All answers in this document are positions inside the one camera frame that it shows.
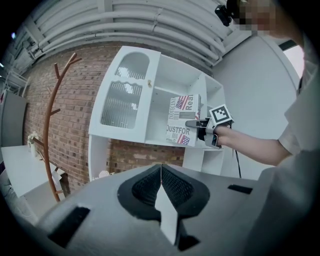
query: wooden coat rack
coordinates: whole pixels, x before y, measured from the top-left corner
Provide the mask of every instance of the wooden coat rack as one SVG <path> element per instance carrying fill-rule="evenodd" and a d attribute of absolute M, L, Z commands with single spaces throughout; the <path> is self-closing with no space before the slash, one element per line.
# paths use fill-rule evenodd
<path fill-rule="evenodd" d="M 54 101 L 55 101 L 55 98 L 56 98 L 56 95 L 57 95 L 57 91 L 61 85 L 61 82 L 63 80 L 63 78 L 65 77 L 65 74 L 66 72 L 68 71 L 69 67 L 82 60 L 82 58 L 77 58 L 77 54 L 74 53 L 71 58 L 68 60 L 68 62 L 66 63 L 66 65 L 64 66 L 64 69 L 62 71 L 61 74 L 59 74 L 59 69 L 58 69 L 58 64 L 55 63 L 54 64 L 54 71 L 55 71 L 55 75 L 56 75 L 56 78 L 58 79 L 58 81 L 56 82 L 54 88 L 53 88 L 53 91 L 50 92 L 49 90 L 49 93 L 50 93 L 50 98 L 49 98 L 49 102 L 48 102 L 48 105 L 46 107 L 46 111 L 45 111 L 45 116 L 44 116 L 44 126 L 43 126 L 43 142 L 39 141 L 38 139 L 34 138 L 34 142 L 36 142 L 37 144 L 39 144 L 40 146 L 43 147 L 43 161 L 44 161 L 44 164 L 45 164 L 45 170 L 46 170 L 46 174 L 48 176 L 48 180 L 49 180 L 49 184 L 50 184 L 50 187 L 51 187 L 51 190 L 52 190 L 52 193 L 53 193 L 53 196 L 55 198 L 55 200 L 57 202 L 60 202 L 60 198 L 58 196 L 59 193 L 62 193 L 62 191 L 57 191 L 56 190 L 56 187 L 55 187 L 55 183 L 54 183 L 54 180 L 52 179 L 52 173 L 51 173 L 51 169 L 50 169 L 50 162 L 49 162 L 49 145 L 48 145 L 48 136 L 49 136 L 49 124 L 50 124 L 50 117 L 56 113 L 58 113 L 61 109 L 58 108 L 56 110 L 52 110 L 52 107 L 54 105 Z"/>

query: ceiling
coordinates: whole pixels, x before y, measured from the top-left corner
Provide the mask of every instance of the ceiling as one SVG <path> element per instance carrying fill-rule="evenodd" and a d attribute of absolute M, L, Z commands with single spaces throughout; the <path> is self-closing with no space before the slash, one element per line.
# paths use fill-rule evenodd
<path fill-rule="evenodd" d="M 27 17 L 1 60 L 23 73 L 70 47 L 123 41 L 175 52 L 210 71 L 251 36 L 215 14 L 226 0 L 47 0 Z"/>

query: frosted glass panel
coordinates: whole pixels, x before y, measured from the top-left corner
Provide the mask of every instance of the frosted glass panel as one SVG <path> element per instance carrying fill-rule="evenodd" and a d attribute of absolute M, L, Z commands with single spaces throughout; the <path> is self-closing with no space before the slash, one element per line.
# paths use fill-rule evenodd
<path fill-rule="evenodd" d="M 113 82 L 105 99 L 101 124 L 133 129 L 141 91 L 141 85 Z"/>
<path fill-rule="evenodd" d="M 145 79 L 149 58 L 143 53 L 130 53 L 121 61 L 116 75 L 125 78 Z"/>

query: white wall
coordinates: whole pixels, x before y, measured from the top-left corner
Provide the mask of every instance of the white wall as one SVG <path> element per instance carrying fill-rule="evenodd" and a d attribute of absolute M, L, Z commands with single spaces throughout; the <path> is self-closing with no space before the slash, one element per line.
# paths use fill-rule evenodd
<path fill-rule="evenodd" d="M 288 124 L 284 112 L 296 98 L 299 77 L 282 50 L 255 36 L 237 46 L 213 69 L 224 86 L 232 128 L 262 139 L 278 139 Z M 267 165 L 239 154 L 243 178 L 258 179 Z M 226 149 L 221 175 L 239 177 L 236 156 Z"/>

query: person's arm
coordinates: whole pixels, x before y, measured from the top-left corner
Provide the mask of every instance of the person's arm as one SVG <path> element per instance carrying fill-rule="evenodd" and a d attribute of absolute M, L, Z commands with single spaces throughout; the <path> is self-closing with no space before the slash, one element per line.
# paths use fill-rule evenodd
<path fill-rule="evenodd" d="M 251 137 L 226 126 L 218 126 L 214 132 L 219 146 L 232 148 L 262 164 L 277 166 L 291 155 L 277 139 Z"/>

